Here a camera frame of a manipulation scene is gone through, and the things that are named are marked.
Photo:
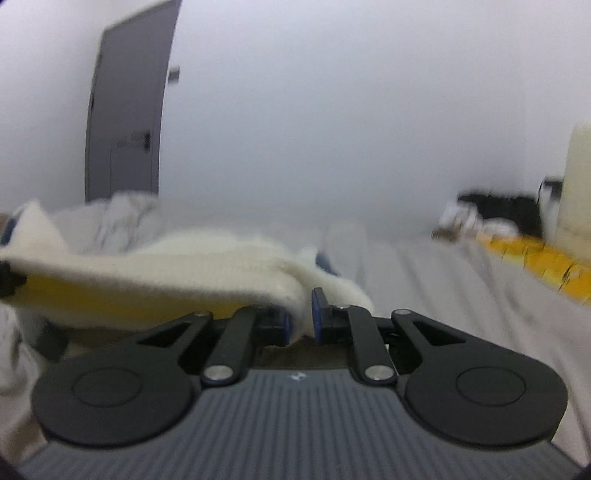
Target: round black disc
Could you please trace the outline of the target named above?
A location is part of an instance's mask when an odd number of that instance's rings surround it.
[[[496,346],[438,347],[409,377],[405,397],[423,425],[461,443],[509,447],[549,438],[567,403],[544,364]]]
[[[56,365],[37,382],[32,404],[48,435],[116,447],[167,430],[192,398],[191,382],[171,352],[126,345]]]

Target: white wall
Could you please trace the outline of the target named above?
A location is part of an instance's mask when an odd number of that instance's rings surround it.
[[[84,202],[88,101],[103,28],[145,0],[0,5],[0,211]]]
[[[184,0],[160,192],[209,214],[428,232],[465,187],[521,183],[508,1]]]
[[[570,133],[591,121],[591,2],[517,2],[527,155],[524,188],[564,174]]]

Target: yellow cloth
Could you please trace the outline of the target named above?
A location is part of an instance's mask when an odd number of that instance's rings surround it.
[[[539,239],[478,238],[485,248],[526,268],[548,286],[591,306],[591,268]]]

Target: white towel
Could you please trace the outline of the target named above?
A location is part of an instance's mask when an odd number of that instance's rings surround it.
[[[27,275],[4,299],[66,327],[140,330],[196,310],[227,316],[250,303],[285,307],[293,339],[313,334],[310,293],[322,287],[329,302],[372,311],[352,281],[316,267],[309,252],[294,254],[262,237],[222,231],[184,231],[125,255],[78,255],[38,202],[21,209],[0,260]]]

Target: gray door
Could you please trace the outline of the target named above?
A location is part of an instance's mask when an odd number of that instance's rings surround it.
[[[86,200],[158,193],[160,120],[180,0],[105,30],[90,96]]]

